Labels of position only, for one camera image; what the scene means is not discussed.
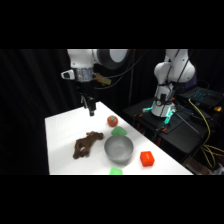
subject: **green object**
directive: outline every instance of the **green object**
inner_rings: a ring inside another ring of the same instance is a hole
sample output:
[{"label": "green object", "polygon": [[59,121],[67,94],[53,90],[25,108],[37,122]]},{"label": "green object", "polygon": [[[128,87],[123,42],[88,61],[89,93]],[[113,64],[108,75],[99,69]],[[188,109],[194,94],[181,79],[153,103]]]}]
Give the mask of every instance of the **green object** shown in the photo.
[{"label": "green object", "polygon": [[144,108],[144,109],[142,110],[142,112],[143,112],[143,113],[145,113],[145,112],[147,112],[147,111],[152,110],[152,109],[153,109],[154,104],[155,104],[155,101],[153,102],[152,107],[150,107],[150,108]]},{"label": "green object", "polygon": [[171,119],[172,115],[173,115],[173,112],[172,112],[171,107],[170,107],[168,112],[167,112],[167,115],[166,115],[167,118],[166,118],[166,120],[164,122],[165,124],[168,124],[170,122],[170,119]]},{"label": "green object", "polygon": [[127,132],[122,127],[116,127],[111,132],[112,135],[127,135]]},{"label": "green object", "polygon": [[116,169],[116,168],[112,168],[110,171],[110,176],[122,176],[123,175],[123,171]]}]

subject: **white table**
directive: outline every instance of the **white table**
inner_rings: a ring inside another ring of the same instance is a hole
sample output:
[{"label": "white table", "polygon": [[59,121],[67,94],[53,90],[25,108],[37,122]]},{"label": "white table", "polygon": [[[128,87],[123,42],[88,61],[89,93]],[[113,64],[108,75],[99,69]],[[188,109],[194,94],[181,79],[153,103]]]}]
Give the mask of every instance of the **white table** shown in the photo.
[{"label": "white table", "polygon": [[[95,116],[79,108],[67,113],[47,118],[46,135],[48,161],[51,175],[109,175],[112,167],[122,169],[124,175],[191,175],[191,173],[169,155],[149,141],[119,116],[118,126],[123,127],[134,144],[134,153],[127,164],[112,162],[104,151],[105,141],[111,136],[113,128],[107,118],[117,116],[102,103],[97,103]],[[88,158],[73,159],[76,140],[86,137],[87,132],[102,132],[104,140],[96,141]],[[140,153],[151,151],[155,163],[153,167],[143,167]]]}]

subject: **brown object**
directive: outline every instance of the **brown object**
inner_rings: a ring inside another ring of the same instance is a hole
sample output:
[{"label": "brown object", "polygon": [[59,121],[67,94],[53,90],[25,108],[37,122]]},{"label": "brown object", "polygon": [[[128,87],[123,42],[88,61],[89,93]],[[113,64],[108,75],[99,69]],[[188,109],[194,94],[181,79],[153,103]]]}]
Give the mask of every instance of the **brown object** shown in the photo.
[{"label": "brown object", "polygon": [[99,73],[95,73],[94,74],[94,78],[93,80],[100,82],[102,84],[106,84],[106,85],[111,85],[111,80],[107,79],[105,77],[103,77],[102,75],[100,75]]},{"label": "brown object", "polygon": [[103,133],[97,133],[97,132],[90,132],[86,133],[87,137],[83,139],[79,139],[76,141],[75,144],[75,153],[73,158],[78,159],[79,157],[84,157],[89,155],[90,147],[93,145],[93,143],[96,140],[102,140],[103,139]]}]

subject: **table surface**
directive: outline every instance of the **table surface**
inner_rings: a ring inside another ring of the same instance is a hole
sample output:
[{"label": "table surface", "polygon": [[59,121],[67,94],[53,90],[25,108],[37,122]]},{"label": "table surface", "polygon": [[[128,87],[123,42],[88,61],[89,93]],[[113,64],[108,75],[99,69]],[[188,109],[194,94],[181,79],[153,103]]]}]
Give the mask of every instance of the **table surface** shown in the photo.
[{"label": "table surface", "polygon": [[[103,103],[97,103],[94,117],[89,111],[79,108],[67,113],[45,119],[48,146],[48,162],[51,175],[109,175],[112,167],[122,169],[123,175],[192,175],[187,169],[163,152],[119,116],[118,126],[123,127],[134,144],[134,153],[126,164],[111,161],[104,144],[111,136],[113,128],[107,124],[107,118],[117,116]],[[84,138],[87,132],[102,132],[104,139],[96,141],[90,150],[90,156],[73,159],[76,140]],[[152,167],[143,167],[140,154],[151,151],[155,163]]]},{"label": "table surface", "polygon": [[[143,108],[150,107],[150,105],[152,105],[152,102],[153,99],[143,101],[139,104],[136,104],[130,108],[125,109],[124,112],[128,116],[133,117],[136,114],[142,113]],[[155,131],[155,127],[146,122],[145,120],[137,118],[136,121],[141,123],[143,126],[149,128],[150,130]],[[207,135],[208,129],[206,128],[205,125],[203,126],[201,124],[194,123],[192,121],[188,121],[188,123],[192,127],[194,127],[202,136]],[[160,133],[159,136],[164,140],[166,140],[167,142],[169,142],[171,145],[178,148],[181,152],[186,154],[191,153],[198,145],[200,145],[200,143],[203,142],[202,138],[200,138],[200,136],[184,122],[170,133],[168,134]]]}]

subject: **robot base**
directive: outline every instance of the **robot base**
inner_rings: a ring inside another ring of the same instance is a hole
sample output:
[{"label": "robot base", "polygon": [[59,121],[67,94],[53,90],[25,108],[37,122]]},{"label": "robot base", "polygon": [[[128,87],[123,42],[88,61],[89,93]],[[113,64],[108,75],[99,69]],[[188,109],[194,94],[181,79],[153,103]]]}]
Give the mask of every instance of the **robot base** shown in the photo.
[{"label": "robot base", "polygon": [[170,111],[170,109],[175,108],[175,105],[172,103],[170,105],[166,105],[165,107],[162,106],[157,106],[156,104],[153,106],[152,108],[152,113],[157,116],[157,117],[168,117],[168,113]]}]

